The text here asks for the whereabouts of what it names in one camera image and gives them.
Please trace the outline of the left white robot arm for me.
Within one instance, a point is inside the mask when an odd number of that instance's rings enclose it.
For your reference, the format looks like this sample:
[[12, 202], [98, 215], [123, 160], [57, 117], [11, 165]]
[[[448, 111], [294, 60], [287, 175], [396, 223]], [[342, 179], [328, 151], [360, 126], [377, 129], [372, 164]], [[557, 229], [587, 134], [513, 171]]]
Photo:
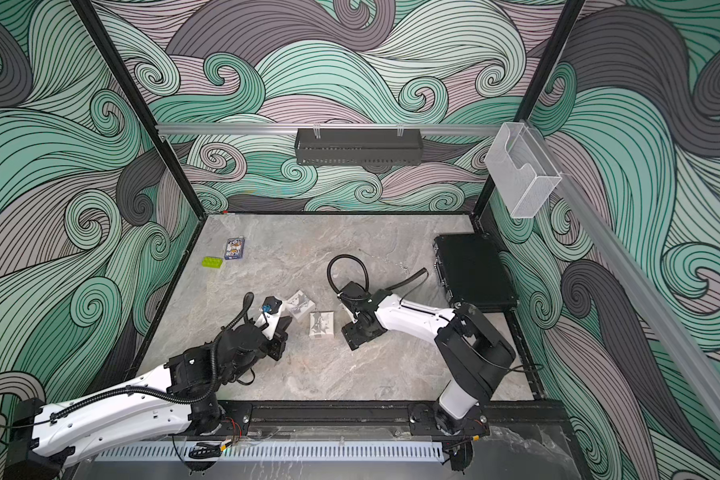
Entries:
[[3, 476], [53, 479], [62, 469], [104, 450], [161, 435], [215, 433], [227, 414], [216, 393], [241, 383], [254, 365], [279, 360], [292, 322], [281, 300], [269, 296], [252, 319], [253, 295], [213, 340], [119, 385], [55, 404], [20, 402], [10, 433]]

